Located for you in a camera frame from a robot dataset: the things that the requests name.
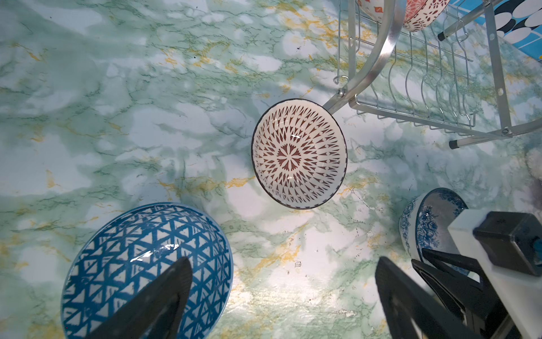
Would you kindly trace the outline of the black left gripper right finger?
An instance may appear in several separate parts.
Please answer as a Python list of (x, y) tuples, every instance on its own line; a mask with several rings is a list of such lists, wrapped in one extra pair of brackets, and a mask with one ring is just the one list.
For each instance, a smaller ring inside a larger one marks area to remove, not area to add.
[(479, 338), (440, 306), (389, 258), (379, 258), (375, 282), (393, 338), (418, 338), (415, 326), (427, 338)]

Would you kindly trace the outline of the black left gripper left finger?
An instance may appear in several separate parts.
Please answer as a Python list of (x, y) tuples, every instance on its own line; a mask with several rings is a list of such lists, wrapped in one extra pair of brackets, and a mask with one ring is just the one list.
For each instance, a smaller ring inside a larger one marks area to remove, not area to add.
[(182, 257), (87, 337), (176, 338), (192, 281), (192, 265)]

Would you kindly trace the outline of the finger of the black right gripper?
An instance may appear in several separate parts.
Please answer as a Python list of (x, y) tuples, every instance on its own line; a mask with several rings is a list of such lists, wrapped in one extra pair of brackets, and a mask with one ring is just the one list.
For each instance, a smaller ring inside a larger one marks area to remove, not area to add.
[(483, 270), (474, 258), (422, 249), (421, 277), (434, 292), (483, 290)]
[(504, 321), (504, 305), (475, 259), (453, 259), (464, 270), (477, 273), (480, 281), (464, 275), (446, 261), (436, 266), (411, 260), (413, 269), (435, 292), (443, 306), (473, 331), (495, 331)]

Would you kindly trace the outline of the blue floral white bowl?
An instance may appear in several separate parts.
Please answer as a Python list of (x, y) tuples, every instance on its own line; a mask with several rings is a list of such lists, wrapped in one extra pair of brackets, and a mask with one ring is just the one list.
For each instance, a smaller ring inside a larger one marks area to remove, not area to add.
[(448, 188), (433, 189), (412, 199), (398, 221), (399, 235), (411, 258), (424, 262), (423, 249), (459, 254), (448, 230), (468, 209), (464, 200)]

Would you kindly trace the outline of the red striped white bowl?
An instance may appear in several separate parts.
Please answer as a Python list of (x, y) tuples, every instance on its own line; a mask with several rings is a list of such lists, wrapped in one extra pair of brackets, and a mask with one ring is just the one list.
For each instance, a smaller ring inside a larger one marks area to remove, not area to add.
[(427, 28), (446, 9), (450, 0), (429, 0), (403, 27), (409, 32), (422, 31)]

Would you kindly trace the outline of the green patterned white bowl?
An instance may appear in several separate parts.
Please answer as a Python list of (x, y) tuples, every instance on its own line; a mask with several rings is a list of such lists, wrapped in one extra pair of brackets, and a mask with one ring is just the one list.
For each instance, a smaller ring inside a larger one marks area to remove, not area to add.
[(357, 4), (374, 21), (382, 21), (385, 9), (384, 0), (357, 0)]

